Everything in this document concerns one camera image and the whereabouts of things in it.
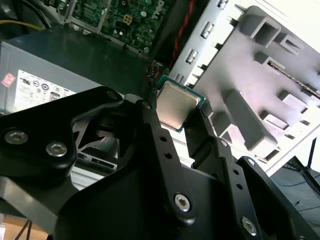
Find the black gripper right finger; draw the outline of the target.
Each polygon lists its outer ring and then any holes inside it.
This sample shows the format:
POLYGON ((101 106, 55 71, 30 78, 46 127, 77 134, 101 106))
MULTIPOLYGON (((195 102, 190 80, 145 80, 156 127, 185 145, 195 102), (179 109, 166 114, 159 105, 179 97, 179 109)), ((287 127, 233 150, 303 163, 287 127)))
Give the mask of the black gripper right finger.
POLYGON ((319 236, 250 157, 235 159, 196 109, 185 123, 198 239, 317 240, 319 236))

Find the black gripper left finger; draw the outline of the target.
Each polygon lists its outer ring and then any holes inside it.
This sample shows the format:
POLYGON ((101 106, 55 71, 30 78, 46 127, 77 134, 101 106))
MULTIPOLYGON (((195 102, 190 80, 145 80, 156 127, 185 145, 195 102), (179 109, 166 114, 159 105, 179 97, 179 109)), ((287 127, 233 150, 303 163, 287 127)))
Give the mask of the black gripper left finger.
POLYGON ((0 173, 34 186, 62 184, 78 153, 104 137, 119 143, 115 172, 135 160, 179 160, 153 105, 100 86, 1 117, 0 173))

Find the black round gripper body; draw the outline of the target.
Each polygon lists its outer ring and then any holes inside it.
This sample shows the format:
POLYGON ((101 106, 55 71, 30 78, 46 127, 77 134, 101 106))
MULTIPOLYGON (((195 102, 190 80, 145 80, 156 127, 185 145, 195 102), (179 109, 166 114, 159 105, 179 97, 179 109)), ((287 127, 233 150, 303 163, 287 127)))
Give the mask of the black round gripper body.
POLYGON ((223 240, 241 238, 231 190, 241 168, 223 158, 212 172, 173 156, 130 162, 62 207, 55 240, 223 240))

